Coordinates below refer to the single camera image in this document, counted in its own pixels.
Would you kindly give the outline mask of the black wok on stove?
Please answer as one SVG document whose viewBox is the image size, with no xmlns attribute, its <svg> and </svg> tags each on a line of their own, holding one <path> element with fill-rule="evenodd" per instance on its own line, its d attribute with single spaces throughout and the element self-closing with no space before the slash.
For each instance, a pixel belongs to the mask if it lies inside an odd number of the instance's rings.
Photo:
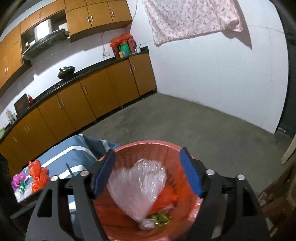
<svg viewBox="0 0 296 241">
<path fill-rule="evenodd" d="M 74 66 L 68 66 L 68 67 L 65 66 L 59 69 L 58 78 L 61 80 L 68 79 L 73 76 L 74 72 L 75 72 Z"/>
</svg>

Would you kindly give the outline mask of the lower wooden kitchen cabinets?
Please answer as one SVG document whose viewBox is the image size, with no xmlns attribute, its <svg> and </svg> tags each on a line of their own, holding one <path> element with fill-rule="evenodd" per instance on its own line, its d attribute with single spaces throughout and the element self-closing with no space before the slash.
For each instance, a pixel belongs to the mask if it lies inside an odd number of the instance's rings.
<svg viewBox="0 0 296 241">
<path fill-rule="evenodd" d="M 157 89 L 149 49 L 79 71 L 37 98 L 1 137 L 11 175 L 74 133 Z"/>
</svg>

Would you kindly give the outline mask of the clear jar with bag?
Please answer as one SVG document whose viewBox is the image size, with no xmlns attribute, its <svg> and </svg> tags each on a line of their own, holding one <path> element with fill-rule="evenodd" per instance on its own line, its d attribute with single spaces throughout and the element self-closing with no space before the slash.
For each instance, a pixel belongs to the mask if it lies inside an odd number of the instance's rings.
<svg viewBox="0 0 296 241">
<path fill-rule="evenodd" d="M 16 114 L 12 113 L 9 109 L 6 110 L 6 117 L 10 123 L 14 123 L 17 119 Z"/>
</svg>

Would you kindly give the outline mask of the white translucent plastic bag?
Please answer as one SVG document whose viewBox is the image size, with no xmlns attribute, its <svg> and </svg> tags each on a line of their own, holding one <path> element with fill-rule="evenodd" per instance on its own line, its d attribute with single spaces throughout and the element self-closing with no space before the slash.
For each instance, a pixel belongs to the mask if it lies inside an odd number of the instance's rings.
<svg viewBox="0 0 296 241">
<path fill-rule="evenodd" d="M 147 216 L 166 180 L 166 169 L 161 162 L 140 159 L 130 168 L 113 170 L 107 189 L 116 205 L 146 231 L 156 227 Z"/>
</svg>

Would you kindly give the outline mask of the range hood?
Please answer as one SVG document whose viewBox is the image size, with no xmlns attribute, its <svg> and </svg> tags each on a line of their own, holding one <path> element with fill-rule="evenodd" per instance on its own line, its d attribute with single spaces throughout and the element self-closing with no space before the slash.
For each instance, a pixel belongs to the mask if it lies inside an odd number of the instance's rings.
<svg viewBox="0 0 296 241">
<path fill-rule="evenodd" d="M 69 32 L 67 30 L 56 30 L 30 45 L 24 51 L 22 59 L 32 60 L 54 45 L 66 40 L 68 37 Z"/>
</svg>

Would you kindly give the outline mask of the dark cutting board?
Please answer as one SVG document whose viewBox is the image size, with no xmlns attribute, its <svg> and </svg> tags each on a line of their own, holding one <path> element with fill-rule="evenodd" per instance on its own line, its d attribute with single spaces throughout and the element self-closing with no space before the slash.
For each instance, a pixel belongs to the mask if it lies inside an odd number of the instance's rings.
<svg viewBox="0 0 296 241">
<path fill-rule="evenodd" d="M 31 107 L 28 96 L 24 94 L 19 100 L 15 102 L 14 107 L 17 117 L 23 115 Z"/>
</svg>

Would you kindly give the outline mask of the pink floral hanging cloth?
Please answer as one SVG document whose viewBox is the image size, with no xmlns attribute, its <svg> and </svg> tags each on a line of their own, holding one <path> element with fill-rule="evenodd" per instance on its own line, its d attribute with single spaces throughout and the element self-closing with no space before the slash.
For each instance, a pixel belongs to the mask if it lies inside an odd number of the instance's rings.
<svg viewBox="0 0 296 241">
<path fill-rule="evenodd" d="M 243 24 L 234 1 L 142 1 L 154 44 L 231 30 Z"/>
</svg>

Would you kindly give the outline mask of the red plastic trash basket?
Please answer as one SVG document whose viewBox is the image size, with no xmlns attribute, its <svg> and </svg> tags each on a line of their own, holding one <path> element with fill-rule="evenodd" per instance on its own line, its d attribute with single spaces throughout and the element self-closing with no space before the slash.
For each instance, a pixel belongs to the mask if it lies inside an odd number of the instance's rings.
<svg viewBox="0 0 296 241">
<path fill-rule="evenodd" d="M 181 148 L 140 141 L 115 150 L 104 192 L 94 201 L 110 240 L 185 240 L 202 200 L 180 163 Z"/>
</svg>

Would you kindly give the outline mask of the red bottle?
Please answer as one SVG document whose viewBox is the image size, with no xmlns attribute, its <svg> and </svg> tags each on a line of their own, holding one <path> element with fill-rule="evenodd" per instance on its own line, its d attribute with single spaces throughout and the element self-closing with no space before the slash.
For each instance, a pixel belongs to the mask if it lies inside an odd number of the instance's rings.
<svg viewBox="0 0 296 241">
<path fill-rule="evenodd" d="M 30 105 L 34 104 L 34 100 L 29 94 L 28 94 L 28 101 L 29 101 Z"/>
</svg>

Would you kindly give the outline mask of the magenta plastic bag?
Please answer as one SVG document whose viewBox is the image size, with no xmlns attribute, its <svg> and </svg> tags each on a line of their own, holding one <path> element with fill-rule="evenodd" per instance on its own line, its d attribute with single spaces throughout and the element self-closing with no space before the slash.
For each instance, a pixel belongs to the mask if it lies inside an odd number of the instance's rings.
<svg viewBox="0 0 296 241">
<path fill-rule="evenodd" d="M 16 191 L 19 188 L 19 184 L 21 180 L 27 182 L 28 176 L 25 173 L 19 173 L 13 176 L 13 179 L 11 181 L 11 186 L 14 191 Z"/>
</svg>

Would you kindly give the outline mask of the green plastic bag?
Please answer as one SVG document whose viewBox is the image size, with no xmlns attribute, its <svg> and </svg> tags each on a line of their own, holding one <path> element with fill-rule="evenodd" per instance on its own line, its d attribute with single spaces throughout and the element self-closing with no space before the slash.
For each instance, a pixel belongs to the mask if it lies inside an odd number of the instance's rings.
<svg viewBox="0 0 296 241">
<path fill-rule="evenodd" d="M 21 180 L 20 181 L 20 184 L 19 184 L 19 189 L 21 190 L 22 193 L 25 193 L 25 190 L 26 190 L 26 182 Z"/>
</svg>

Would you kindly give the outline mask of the red bag with boxes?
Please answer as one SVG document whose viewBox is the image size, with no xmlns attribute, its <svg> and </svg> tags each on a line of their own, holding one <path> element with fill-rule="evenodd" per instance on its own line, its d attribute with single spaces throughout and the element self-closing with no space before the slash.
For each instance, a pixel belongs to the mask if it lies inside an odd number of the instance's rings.
<svg viewBox="0 0 296 241">
<path fill-rule="evenodd" d="M 127 57 L 136 53 L 137 45 L 131 34 L 122 34 L 110 41 L 110 48 L 112 49 L 116 59 Z"/>
</svg>

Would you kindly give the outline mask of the orange plastic bag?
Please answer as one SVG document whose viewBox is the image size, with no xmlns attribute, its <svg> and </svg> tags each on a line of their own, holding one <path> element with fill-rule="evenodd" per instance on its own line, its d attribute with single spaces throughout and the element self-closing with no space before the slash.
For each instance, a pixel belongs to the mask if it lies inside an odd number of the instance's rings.
<svg viewBox="0 0 296 241">
<path fill-rule="evenodd" d="M 46 167 L 42 167 L 38 159 L 33 162 L 29 162 L 29 175 L 33 178 L 31 193 L 36 193 L 37 191 L 46 187 L 49 178 L 49 171 Z"/>
</svg>

